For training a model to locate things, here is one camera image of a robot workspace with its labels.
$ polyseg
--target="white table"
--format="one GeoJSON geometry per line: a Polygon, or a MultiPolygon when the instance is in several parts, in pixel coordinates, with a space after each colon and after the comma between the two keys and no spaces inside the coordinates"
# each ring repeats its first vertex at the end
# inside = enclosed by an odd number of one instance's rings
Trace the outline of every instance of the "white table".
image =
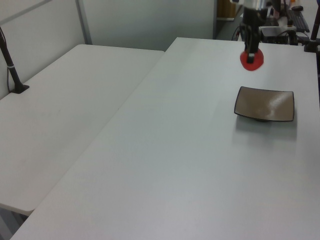
{"type": "Polygon", "coordinates": [[[29,215],[163,55],[78,45],[0,101],[0,207],[29,215]]]}
{"type": "Polygon", "coordinates": [[[250,72],[242,46],[176,39],[12,240],[319,239],[315,54],[250,72]],[[294,91],[295,120],[235,115],[240,86],[294,91]]]}

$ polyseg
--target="red object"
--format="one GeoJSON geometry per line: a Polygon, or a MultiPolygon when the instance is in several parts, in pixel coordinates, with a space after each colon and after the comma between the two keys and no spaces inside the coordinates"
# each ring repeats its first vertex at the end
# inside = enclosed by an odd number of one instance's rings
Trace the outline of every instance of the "red object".
{"type": "Polygon", "coordinates": [[[257,70],[258,68],[260,68],[262,66],[262,64],[264,64],[264,54],[262,53],[262,51],[260,49],[258,49],[258,52],[256,52],[254,54],[253,63],[247,63],[247,59],[248,59],[248,53],[246,51],[244,51],[240,55],[240,61],[241,61],[242,66],[245,69],[247,69],[248,71],[257,70]]]}

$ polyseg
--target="square plate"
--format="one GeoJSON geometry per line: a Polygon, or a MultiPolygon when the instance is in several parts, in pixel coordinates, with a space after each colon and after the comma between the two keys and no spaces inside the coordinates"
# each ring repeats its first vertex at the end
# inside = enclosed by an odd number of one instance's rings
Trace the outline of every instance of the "square plate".
{"type": "Polygon", "coordinates": [[[292,122],[295,117],[294,92],[242,86],[235,101],[234,113],[264,122],[292,122]]]}

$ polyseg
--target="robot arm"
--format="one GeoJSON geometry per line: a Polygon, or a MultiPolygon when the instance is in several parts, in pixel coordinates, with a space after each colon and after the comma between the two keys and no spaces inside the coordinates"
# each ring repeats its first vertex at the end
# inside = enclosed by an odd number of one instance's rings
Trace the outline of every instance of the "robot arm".
{"type": "Polygon", "coordinates": [[[243,67],[249,71],[258,69],[263,64],[263,54],[259,50],[261,32],[259,27],[266,23],[268,7],[280,10],[280,0],[230,0],[235,4],[243,4],[243,19],[240,31],[244,36],[244,52],[240,56],[243,67]]]}

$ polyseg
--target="wall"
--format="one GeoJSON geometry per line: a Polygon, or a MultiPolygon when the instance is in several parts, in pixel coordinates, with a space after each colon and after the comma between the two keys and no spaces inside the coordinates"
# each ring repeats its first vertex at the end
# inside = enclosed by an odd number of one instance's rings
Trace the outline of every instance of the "wall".
{"type": "Polygon", "coordinates": [[[94,45],[166,51],[176,37],[212,39],[216,0],[80,0],[94,45]]]}
{"type": "MultiPolygon", "coordinates": [[[[52,0],[1,26],[24,83],[67,51],[84,43],[76,0],[52,0]]],[[[0,99],[8,94],[7,65],[0,54],[0,99]]]]}

